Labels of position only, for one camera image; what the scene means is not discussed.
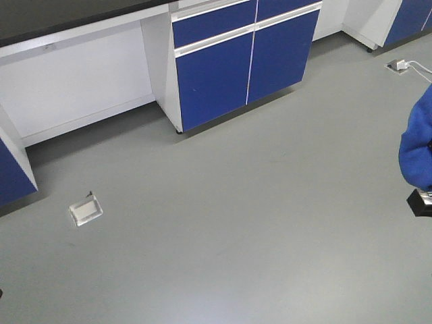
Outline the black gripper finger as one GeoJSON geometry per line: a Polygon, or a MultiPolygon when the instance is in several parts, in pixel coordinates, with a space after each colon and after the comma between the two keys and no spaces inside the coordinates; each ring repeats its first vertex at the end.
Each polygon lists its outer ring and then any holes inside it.
{"type": "Polygon", "coordinates": [[[416,188],[406,201],[415,217],[431,216],[431,192],[416,188]]]}

